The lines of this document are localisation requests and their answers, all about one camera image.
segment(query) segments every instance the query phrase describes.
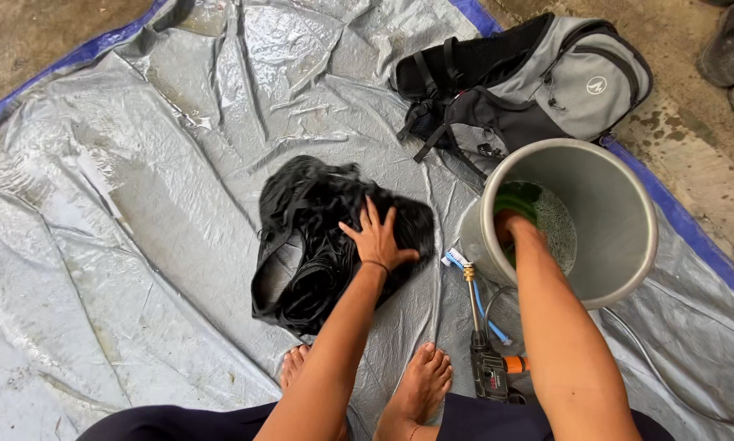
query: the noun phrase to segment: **tarp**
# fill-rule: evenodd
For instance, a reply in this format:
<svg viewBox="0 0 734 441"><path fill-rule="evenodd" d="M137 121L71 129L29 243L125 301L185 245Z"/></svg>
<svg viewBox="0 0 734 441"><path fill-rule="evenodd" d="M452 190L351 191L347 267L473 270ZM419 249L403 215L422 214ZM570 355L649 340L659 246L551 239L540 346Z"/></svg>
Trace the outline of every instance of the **tarp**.
<svg viewBox="0 0 734 441"><path fill-rule="evenodd" d="M249 287L259 194L295 155L359 163L429 204L440 253L478 197L437 155L412 161L419 143L394 135L408 103L391 89L402 57L499 30L475 2L206 0L184 21L162 5L129 43L72 73L80 65L61 64L65 75L1 104L0 439L75 439L131 406L277 400L283 354L299 341L251 317ZM611 149L656 190L660 232L650 276L614 310L678 393L734 420L734 273L723 272L734 265ZM493 311L514 340L503 353L524 352L516 297ZM593 316L633 408L677 439L734 439L669 396L625 332ZM473 396L471 322L461 273L438 262L381 306L350 402L353 438L372 437L424 341L451 355L452 391ZM532 392L527 375L513 384Z"/></svg>

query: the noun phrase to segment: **anklet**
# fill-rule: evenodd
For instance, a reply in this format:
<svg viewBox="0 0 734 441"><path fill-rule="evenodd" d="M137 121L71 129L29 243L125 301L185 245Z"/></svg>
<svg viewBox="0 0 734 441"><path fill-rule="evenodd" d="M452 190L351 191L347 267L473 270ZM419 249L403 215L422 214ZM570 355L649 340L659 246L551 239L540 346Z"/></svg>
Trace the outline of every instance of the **anklet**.
<svg viewBox="0 0 734 441"><path fill-rule="evenodd" d="M411 437L408 438L408 441L413 441L413 436L415 435L415 431L419 430L421 425L417 425L416 428L413 429L413 432L411 432Z"/></svg>

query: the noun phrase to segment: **bucket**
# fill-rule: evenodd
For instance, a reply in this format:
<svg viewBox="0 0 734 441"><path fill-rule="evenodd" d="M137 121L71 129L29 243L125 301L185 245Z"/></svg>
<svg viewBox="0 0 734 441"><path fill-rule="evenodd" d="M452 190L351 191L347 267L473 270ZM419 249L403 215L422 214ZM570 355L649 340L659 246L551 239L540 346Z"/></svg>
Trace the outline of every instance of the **bucket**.
<svg viewBox="0 0 734 441"><path fill-rule="evenodd" d="M568 210L577 247L567 277L587 309L610 305L642 283L658 246L650 196L615 155L564 138L541 140L509 155L489 175L481 199L468 209L460 245L481 276L517 286L517 272L503 254L493 224L498 187L513 180L544 186Z"/></svg>

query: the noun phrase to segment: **left hand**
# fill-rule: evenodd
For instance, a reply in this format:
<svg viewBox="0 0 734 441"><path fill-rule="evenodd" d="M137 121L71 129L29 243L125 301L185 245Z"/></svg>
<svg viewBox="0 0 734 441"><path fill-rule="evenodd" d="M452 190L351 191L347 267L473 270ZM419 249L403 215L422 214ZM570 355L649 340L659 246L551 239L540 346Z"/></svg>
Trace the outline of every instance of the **left hand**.
<svg viewBox="0 0 734 441"><path fill-rule="evenodd" d="M397 249L394 241L394 219L397 218L397 207L389 208L386 222L380 224L378 209L367 196L367 207L361 209L361 233L340 222L339 227L348 237L356 242L362 262L375 262L387 270L405 262L419 260L419 252L415 249Z"/></svg>

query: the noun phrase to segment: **bracelet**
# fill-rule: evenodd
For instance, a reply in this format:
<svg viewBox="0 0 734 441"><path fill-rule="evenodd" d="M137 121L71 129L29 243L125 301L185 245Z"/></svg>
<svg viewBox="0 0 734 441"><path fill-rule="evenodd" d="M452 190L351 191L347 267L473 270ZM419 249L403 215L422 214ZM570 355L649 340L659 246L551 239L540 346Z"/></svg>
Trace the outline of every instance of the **bracelet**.
<svg viewBox="0 0 734 441"><path fill-rule="evenodd" d="M387 276L388 276L388 275L389 275L389 273L391 272L391 270L389 270L389 267L387 267L387 266L383 265L383 264L382 264L382 263L380 263L380 262L376 262L376 261L361 261L361 263L362 263L362 264L375 264L375 265L378 265L378 266L380 266L381 268L383 268L383 269L385 269L385 270L386 270L386 275L387 275Z"/></svg>
<svg viewBox="0 0 734 441"><path fill-rule="evenodd" d="M413 429L413 432L411 432L411 437L408 438L408 441L413 441L413 436L415 435L415 431L419 430L421 425L417 425L416 428Z"/></svg>

